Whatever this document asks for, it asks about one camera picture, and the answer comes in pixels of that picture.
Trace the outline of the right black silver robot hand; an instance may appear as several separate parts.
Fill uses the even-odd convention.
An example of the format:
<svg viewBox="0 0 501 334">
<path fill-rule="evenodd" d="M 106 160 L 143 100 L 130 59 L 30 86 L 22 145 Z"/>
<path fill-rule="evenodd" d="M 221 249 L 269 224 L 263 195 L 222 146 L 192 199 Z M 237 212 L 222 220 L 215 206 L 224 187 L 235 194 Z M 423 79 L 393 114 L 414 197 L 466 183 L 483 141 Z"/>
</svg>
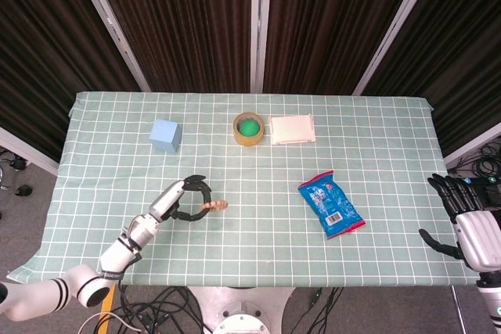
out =
<svg viewBox="0 0 501 334">
<path fill-rule="evenodd" d="M 437 191 L 456 234 L 456 245 L 442 244 L 424 229 L 421 239 L 434 251 L 462 260 L 477 273 L 500 270 L 500 211 L 485 207 L 463 179 L 432 174 L 427 179 Z"/>
</svg>

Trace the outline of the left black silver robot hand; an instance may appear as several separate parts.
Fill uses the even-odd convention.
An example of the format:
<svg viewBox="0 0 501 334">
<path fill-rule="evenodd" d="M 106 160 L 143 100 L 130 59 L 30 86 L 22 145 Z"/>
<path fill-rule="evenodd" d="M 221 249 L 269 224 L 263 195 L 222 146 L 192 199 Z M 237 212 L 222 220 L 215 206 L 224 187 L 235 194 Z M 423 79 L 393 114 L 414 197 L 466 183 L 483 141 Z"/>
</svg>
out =
<svg viewBox="0 0 501 334">
<path fill-rule="evenodd" d="M 204 218 L 210 210 L 204 205 L 211 201 L 211 188 L 204 181 L 205 178 L 203 175 L 194 174 L 172 183 L 150 205 L 149 214 L 160 223 L 169 218 L 180 221 L 198 221 Z M 199 213 L 190 214 L 178 210 L 179 200 L 185 192 L 200 192 L 202 194 L 203 205 Z"/>
</svg>

